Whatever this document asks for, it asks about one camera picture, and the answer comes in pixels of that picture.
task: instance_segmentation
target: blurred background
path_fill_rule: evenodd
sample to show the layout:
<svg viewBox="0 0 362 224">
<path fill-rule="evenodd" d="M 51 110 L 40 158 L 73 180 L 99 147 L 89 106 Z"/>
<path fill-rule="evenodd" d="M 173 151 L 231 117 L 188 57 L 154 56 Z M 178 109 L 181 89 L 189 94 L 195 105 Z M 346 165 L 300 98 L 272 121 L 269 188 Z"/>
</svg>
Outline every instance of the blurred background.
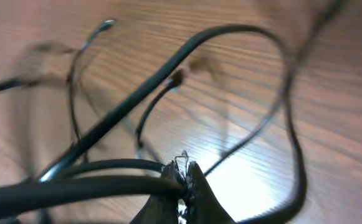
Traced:
<svg viewBox="0 0 362 224">
<path fill-rule="evenodd" d="M 0 93 L 0 185 L 35 177 L 69 146 L 64 80 L 72 55 L 62 52 L 79 49 L 103 20 L 118 21 L 83 60 L 88 66 L 75 100 L 83 133 L 195 33 L 251 24 L 279 35 L 296 51 L 329 2 L 0 0 L 0 80 L 19 75 L 59 80 L 54 86 Z M 206 170 L 268 111 L 282 82 L 279 53 L 271 41 L 252 34 L 223 35 L 203 44 L 182 65 L 201 62 L 198 69 L 153 110 L 144 130 L 146 144 L 164 162 L 186 150 Z M 135 157 L 135 126 L 154 96 L 90 151 L 91 161 Z M 362 1 L 350 1 L 326 26 L 297 75 L 292 101 L 309 181 L 307 202 L 292 223 L 362 223 Z M 287 198 L 293 182 L 290 150 L 281 111 L 259 138 L 208 177 L 233 219 L 252 217 Z M 57 223 L 126 223 L 146 199 L 90 200 L 50 212 Z M 35 213 L 20 218 L 34 223 Z"/>
</svg>

